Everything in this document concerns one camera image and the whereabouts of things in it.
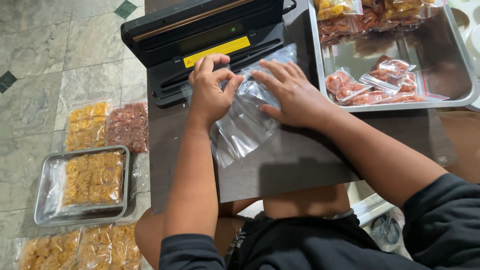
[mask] black shirt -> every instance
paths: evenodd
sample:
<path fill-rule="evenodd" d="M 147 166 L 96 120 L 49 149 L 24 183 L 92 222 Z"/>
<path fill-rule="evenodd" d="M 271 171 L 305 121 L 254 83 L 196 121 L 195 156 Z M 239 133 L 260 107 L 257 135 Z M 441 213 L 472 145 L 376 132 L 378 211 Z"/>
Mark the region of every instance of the black shirt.
<path fill-rule="evenodd" d="M 244 240 L 242 270 L 480 269 L 480 186 L 445 174 L 404 205 L 411 261 L 379 249 L 355 215 L 281 219 Z M 224 269 L 213 239 L 180 234 L 162 241 L 159 269 Z"/>

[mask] yellow warning label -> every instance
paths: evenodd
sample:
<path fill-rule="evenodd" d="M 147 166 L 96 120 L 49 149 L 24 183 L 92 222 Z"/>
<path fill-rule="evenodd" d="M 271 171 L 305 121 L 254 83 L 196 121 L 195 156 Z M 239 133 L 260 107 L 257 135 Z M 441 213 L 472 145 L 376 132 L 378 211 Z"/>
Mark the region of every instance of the yellow warning label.
<path fill-rule="evenodd" d="M 189 68 L 189 67 L 193 67 L 195 65 L 195 62 L 200 60 L 200 58 L 202 58 L 203 56 L 207 56 L 213 53 L 227 54 L 227 53 L 234 52 L 236 50 L 246 48 L 248 46 L 250 46 L 250 41 L 248 40 L 248 37 L 241 37 L 239 39 L 235 39 L 233 41 L 227 42 L 220 46 L 216 46 L 214 48 L 204 50 L 202 52 L 196 53 L 189 57 L 185 57 L 183 59 L 183 62 L 185 63 L 185 67 Z"/>

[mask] metal tray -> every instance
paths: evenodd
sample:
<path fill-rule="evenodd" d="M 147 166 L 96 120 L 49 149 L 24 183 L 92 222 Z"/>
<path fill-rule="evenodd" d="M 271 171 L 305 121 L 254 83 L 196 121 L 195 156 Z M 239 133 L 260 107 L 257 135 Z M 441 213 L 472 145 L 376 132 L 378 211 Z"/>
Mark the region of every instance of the metal tray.
<path fill-rule="evenodd" d="M 108 206 L 86 206 L 76 207 L 65 215 L 46 219 L 44 215 L 45 202 L 50 189 L 50 163 L 54 160 L 71 160 L 84 154 L 96 154 L 100 152 L 125 153 L 124 177 L 123 177 L 123 203 Z M 130 172 L 132 168 L 132 159 L 128 148 L 123 145 L 99 147 L 92 149 L 77 150 L 71 152 L 49 154 L 42 165 L 42 173 L 38 180 L 38 191 L 34 206 L 34 222 L 38 227 L 53 227 L 62 225 L 74 225 L 83 223 L 103 223 L 113 222 L 121 218 L 129 207 L 129 194 L 131 190 Z"/>
<path fill-rule="evenodd" d="M 320 92 L 325 97 L 328 98 L 324 83 L 328 75 L 344 67 L 358 80 L 386 54 L 416 65 L 414 71 L 424 71 L 430 92 L 450 98 L 441 102 L 342 106 L 346 111 L 463 107 L 479 97 L 479 81 L 450 7 L 440 9 L 438 15 L 415 31 L 370 32 L 362 37 L 343 39 L 339 44 L 320 45 L 313 0 L 308 0 L 308 5 Z"/>

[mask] dark table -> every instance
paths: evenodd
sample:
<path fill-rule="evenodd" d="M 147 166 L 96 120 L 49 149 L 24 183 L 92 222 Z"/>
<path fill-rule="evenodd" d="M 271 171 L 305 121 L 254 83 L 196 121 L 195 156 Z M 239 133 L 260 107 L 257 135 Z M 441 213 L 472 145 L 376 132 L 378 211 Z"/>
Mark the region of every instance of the dark table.
<path fill-rule="evenodd" d="M 297 43 L 299 66 L 307 76 L 314 74 L 311 79 L 315 85 L 318 81 L 315 82 L 316 63 L 312 56 L 306 0 L 298 2 L 298 7 L 285 15 L 284 21 Z M 184 0 L 145 0 L 145 12 L 182 3 Z M 162 213 L 189 105 L 184 103 L 161 110 L 149 95 L 148 107 L 152 210 L 153 213 Z M 356 116 L 443 165 L 456 162 L 455 152 L 435 110 L 369 112 Z M 224 169 L 216 167 L 216 182 L 220 202 L 229 202 L 357 181 L 360 176 L 354 171 L 324 136 L 282 126 L 244 159 Z"/>

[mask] sleeve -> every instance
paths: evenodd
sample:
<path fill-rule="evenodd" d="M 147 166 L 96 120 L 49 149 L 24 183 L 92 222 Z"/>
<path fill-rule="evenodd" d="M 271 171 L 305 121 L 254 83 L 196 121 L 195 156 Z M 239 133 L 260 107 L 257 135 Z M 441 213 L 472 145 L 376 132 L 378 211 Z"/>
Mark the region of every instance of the sleeve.
<path fill-rule="evenodd" d="M 480 185 L 447 173 L 405 202 L 405 247 L 432 269 L 480 269 Z"/>
<path fill-rule="evenodd" d="M 162 241 L 159 270 L 223 270 L 225 261 L 218 254 L 213 238 L 203 234 L 178 234 Z"/>

